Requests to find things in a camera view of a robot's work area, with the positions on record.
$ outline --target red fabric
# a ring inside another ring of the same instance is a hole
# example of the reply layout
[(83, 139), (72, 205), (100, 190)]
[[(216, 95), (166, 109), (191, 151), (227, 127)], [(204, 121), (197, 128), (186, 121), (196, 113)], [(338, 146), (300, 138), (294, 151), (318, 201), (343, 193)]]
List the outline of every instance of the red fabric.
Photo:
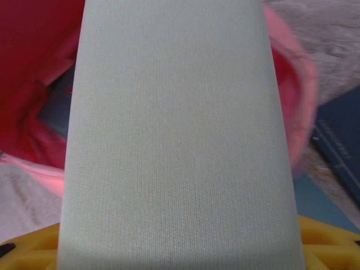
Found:
[(0, 1), (0, 149), (64, 168), (66, 141), (35, 117), (75, 60), (84, 0)]

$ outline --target yellow lattice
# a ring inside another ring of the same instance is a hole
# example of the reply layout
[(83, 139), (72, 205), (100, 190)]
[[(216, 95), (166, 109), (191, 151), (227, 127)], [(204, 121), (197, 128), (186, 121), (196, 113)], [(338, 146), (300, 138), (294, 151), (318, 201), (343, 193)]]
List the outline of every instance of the yellow lattice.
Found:
[[(299, 221), (307, 270), (360, 269), (360, 235), (306, 217)], [(0, 258), (0, 269), (55, 270), (58, 236), (56, 224), (5, 242), (16, 247)]]

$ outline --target textured fabric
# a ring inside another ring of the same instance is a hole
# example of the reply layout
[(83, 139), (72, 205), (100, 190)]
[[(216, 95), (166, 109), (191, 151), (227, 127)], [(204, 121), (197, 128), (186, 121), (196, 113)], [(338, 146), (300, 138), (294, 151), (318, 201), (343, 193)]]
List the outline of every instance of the textured fabric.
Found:
[(304, 269), (261, 1), (88, 0), (58, 269)]

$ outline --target yellow plastic object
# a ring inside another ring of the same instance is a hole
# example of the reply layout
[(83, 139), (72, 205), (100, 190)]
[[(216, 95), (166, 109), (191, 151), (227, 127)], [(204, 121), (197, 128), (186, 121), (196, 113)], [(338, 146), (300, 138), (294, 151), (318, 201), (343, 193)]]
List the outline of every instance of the yellow plastic object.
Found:
[[(359, 270), (360, 235), (299, 216), (307, 270)], [(6, 243), (16, 247), (0, 258), (2, 270), (55, 270), (59, 224)]]

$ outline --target light green fabric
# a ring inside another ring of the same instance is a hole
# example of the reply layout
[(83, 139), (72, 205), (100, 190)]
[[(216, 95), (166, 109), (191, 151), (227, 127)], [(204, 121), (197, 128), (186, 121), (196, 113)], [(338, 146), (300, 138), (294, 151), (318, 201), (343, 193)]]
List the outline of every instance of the light green fabric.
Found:
[(261, 1), (87, 0), (58, 269), (304, 260)]

